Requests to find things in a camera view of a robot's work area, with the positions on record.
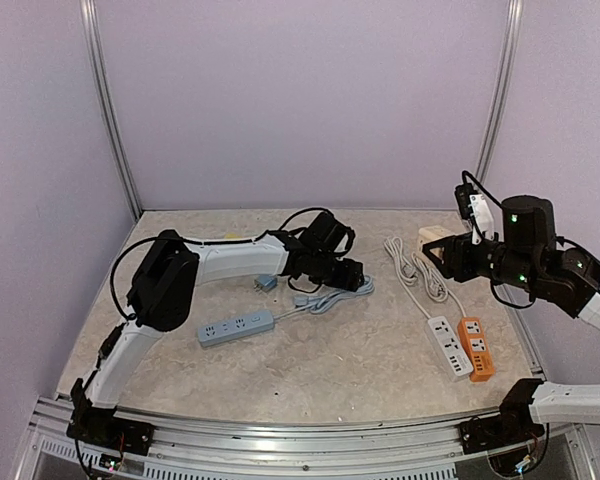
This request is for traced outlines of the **beige cube socket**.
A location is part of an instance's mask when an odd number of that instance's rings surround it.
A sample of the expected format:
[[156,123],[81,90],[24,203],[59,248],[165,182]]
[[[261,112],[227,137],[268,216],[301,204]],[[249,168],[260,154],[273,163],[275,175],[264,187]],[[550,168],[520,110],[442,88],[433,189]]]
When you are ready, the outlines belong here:
[[451,230],[441,226],[441,225],[431,225],[420,227],[418,230],[418,248],[421,253],[423,253],[423,246],[430,242],[434,242],[440,240],[445,237],[453,236],[454,232]]

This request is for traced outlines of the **blue power strip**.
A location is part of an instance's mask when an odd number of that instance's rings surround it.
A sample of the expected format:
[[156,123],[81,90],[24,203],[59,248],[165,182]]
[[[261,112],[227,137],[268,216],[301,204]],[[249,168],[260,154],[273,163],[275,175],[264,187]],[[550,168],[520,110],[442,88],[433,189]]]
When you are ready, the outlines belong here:
[[270,310],[239,315],[198,328],[198,341],[203,348],[238,340],[273,330],[275,319]]

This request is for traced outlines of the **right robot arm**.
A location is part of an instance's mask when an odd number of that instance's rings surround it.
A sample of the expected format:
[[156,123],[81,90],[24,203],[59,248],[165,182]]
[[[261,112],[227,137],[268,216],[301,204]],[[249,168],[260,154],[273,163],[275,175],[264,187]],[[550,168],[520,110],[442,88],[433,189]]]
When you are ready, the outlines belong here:
[[[502,238],[479,225],[423,245],[423,254],[446,279],[484,277],[493,286],[523,290],[573,319],[600,331],[600,261],[584,247],[557,235],[552,203],[517,195],[500,204]],[[503,444],[530,425],[600,424],[600,385],[565,385],[537,378],[518,381],[502,400],[491,426]]]

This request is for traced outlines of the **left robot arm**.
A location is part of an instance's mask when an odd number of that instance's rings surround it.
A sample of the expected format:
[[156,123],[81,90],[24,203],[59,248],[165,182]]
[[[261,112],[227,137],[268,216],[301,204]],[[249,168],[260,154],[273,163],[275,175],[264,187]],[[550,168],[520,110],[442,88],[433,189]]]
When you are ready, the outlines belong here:
[[240,239],[193,239],[167,229],[144,239],[149,249],[134,273],[120,321],[101,344],[88,375],[70,397],[82,413],[82,430],[101,445],[113,443],[120,424],[113,415],[122,390],[145,354],[164,334],[188,319],[198,285],[252,275],[306,277],[317,287],[356,292],[363,265],[348,258],[354,230],[325,208],[304,227],[269,229]]

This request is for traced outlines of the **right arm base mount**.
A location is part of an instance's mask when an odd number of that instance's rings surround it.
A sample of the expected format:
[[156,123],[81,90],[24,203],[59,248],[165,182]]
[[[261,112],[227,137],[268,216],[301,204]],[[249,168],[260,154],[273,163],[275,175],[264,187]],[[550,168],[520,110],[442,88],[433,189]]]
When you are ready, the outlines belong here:
[[461,422],[458,431],[463,453],[468,455],[539,439],[546,428],[531,418],[528,403],[505,401],[497,414],[473,416]]

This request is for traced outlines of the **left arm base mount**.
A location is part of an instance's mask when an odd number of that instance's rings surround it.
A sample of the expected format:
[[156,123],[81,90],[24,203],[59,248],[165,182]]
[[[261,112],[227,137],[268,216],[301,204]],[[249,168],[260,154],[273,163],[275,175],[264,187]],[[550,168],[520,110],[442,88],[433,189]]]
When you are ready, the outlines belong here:
[[93,407],[88,399],[74,403],[67,436],[88,445],[147,456],[155,427],[116,416],[116,409]]

